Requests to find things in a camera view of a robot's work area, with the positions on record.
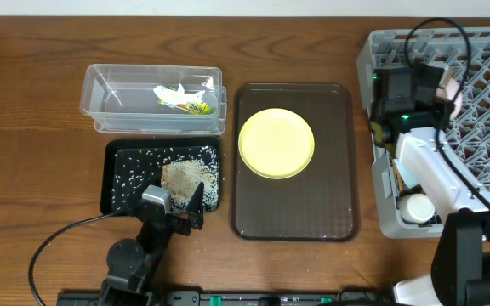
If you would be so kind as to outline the light blue bowl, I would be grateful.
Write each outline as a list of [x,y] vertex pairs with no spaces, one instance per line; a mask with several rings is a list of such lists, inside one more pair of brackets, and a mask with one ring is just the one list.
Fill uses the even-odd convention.
[[419,181],[407,170],[407,168],[398,160],[394,160],[397,172],[399,173],[402,182],[408,189],[413,189],[419,186]]

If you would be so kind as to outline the white tissue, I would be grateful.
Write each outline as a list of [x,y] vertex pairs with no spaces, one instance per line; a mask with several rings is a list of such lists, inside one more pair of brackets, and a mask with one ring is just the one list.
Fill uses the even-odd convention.
[[166,88],[162,85],[153,88],[154,94],[162,101],[171,105],[185,105],[187,103],[202,103],[204,90],[187,93],[184,87],[179,84],[177,89]]

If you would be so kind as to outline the yellow plate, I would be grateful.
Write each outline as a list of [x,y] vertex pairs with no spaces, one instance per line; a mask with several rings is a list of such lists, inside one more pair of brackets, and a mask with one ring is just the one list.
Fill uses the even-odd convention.
[[242,125],[238,151],[246,166],[267,179],[288,179],[304,170],[315,151],[310,125],[297,113],[270,108]]

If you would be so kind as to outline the green orange snack wrapper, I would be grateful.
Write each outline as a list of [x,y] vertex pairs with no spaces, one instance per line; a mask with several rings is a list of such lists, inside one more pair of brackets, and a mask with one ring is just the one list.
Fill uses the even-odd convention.
[[204,101],[202,103],[187,103],[185,105],[171,105],[165,102],[162,102],[160,99],[158,99],[158,103],[161,105],[166,105],[170,108],[185,111],[194,115],[209,115],[211,113],[211,107],[205,103]]

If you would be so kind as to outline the white cup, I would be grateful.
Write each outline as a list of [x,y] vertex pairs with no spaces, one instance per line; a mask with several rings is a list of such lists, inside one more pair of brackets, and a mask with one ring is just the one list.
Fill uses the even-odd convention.
[[436,209],[425,194],[405,195],[398,201],[398,208],[403,220],[411,224],[423,224],[429,221]]

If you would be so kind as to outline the white bowl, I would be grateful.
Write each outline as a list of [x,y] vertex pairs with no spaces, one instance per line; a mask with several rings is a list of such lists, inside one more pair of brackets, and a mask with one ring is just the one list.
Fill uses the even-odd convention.
[[450,120],[454,120],[460,113],[463,105],[463,95],[459,91],[459,83],[450,77],[444,88],[438,88],[436,90],[436,96],[447,100],[453,100],[453,98],[456,97],[456,100],[454,100],[453,103],[453,111],[449,117]]

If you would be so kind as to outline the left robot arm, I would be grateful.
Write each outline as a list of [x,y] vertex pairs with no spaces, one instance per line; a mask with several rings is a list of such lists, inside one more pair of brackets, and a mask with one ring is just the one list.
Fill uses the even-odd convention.
[[203,227],[204,183],[199,183],[185,208],[184,218],[171,214],[171,192],[150,185],[125,212],[142,222],[134,239],[122,239],[107,253],[107,276],[102,283],[100,306],[162,305],[164,297],[149,286],[174,234],[188,236]]

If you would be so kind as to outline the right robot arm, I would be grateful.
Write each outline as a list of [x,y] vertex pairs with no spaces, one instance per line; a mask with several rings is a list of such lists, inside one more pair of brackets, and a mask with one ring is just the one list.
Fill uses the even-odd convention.
[[430,273],[393,287],[406,305],[490,305],[490,192],[443,132],[458,115],[463,83],[424,64],[376,69],[369,126],[373,142],[417,179],[443,222]]

